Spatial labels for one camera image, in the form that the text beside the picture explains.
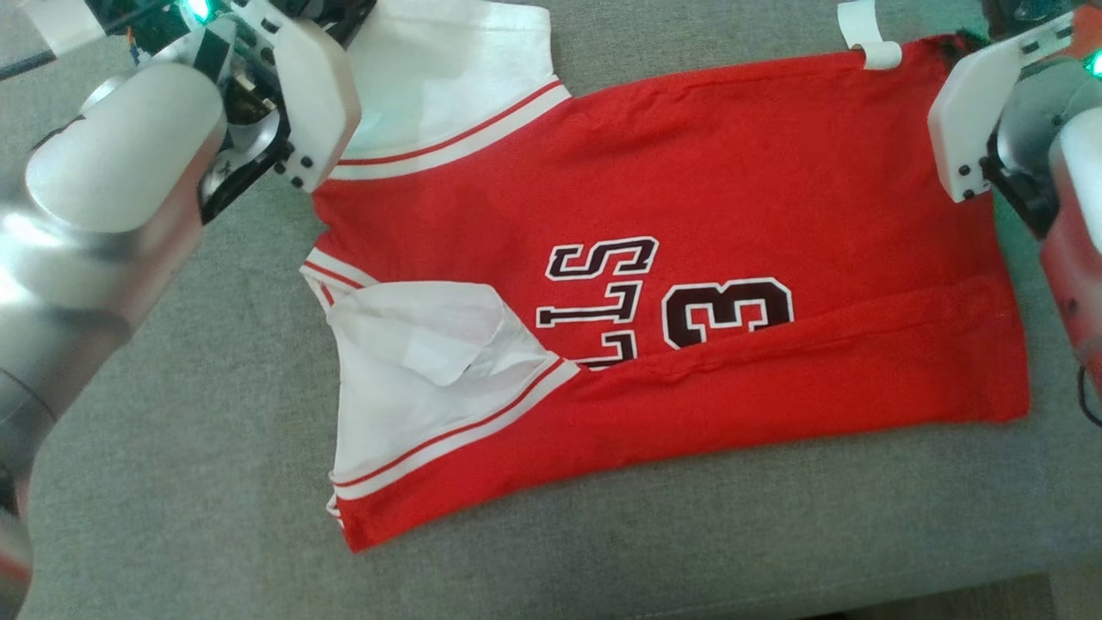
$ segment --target gray fabric surface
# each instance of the gray fabric surface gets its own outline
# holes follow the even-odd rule
[[[539,3],[575,94],[842,47],[827,1]],[[879,6],[897,40],[979,24],[977,2]],[[0,58],[35,51],[3,11]],[[127,63],[102,44],[0,85],[0,156]],[[787,618],[1096,562],[1102,433],[1076,409],[1037,246],[997,216],[1028,328],[1027,421],[594,476],[353,556],[323,510],[336,352],[295,272],[320,225],[305,196],[264,178],[48,438],[24,617]]]
[[[1096,613],[1084,616],[1093,618]],[[1045,575],[1029,575],[846,613],[847,620],[1073,620],[1058,613]]]

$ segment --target basketball jersey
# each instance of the basketball jersey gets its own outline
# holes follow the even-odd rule
[[[349,546],[633,464],[1025,415],[991,199],[946,195],[926,129],[953,44],[572,97],[544,10],[381,1],[302,268]]]

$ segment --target green led light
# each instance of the green led light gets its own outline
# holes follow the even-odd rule
[[[206,22],[210,18],[210,6],[207,0],[185,0],[187,10],[201,22]]]

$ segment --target black and white lettering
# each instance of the black and white lettering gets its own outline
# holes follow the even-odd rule
[[[620,362],[635,360],[638,357],[639,348],[635,344],[635,333],[624,330],[619,333],[606,333],[601,335],[601,342],[606,348],[615,348],[616,355],[606,358],[590,358],[587,360],[575,360],[579,365],[599,371],[608,367],[615,367]]]
[[[682,349],[707,342],[709,329],[743,327],[743,307],[747,305],[761,312],[760,319],[745,326],[749,331],[792,320],[792,293],[775,278],[676,285],[662,300],[666,342]],[[706,326],[693,323],[694,308],[707,309]]]
[[[583,244],[559,244],[551,249],[547,276],[551,280],[591,280],[605,272],[609,257],[616,255],[615,275],[646,273],[655,262],[658,239],[655,237],[629,237],[593,243],[583,264],[568,264],[580,258]]]
[[[545,305],[536,309],[536,326],[553,328],[559,324],[580,324],[587,322],[612,322],[614,324],[630,324],[635,319],[635,308],[639,304],[641,281],[612,282],[605,287],[605,296],[615,298],[612,305],[592,307],[555,307]]]

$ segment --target jersey hem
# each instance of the jersey hem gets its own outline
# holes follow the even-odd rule
[[[549,394],[576,376],[581,369],[562,358],[550,360],[537,378],[508,405],[483,420],[443,433],[359,477],[329,476],[333,489],[341,500],[358,500],[376,493],[401,480],[414,470],[444,457],[464,446],[493,436],[520,420]]]

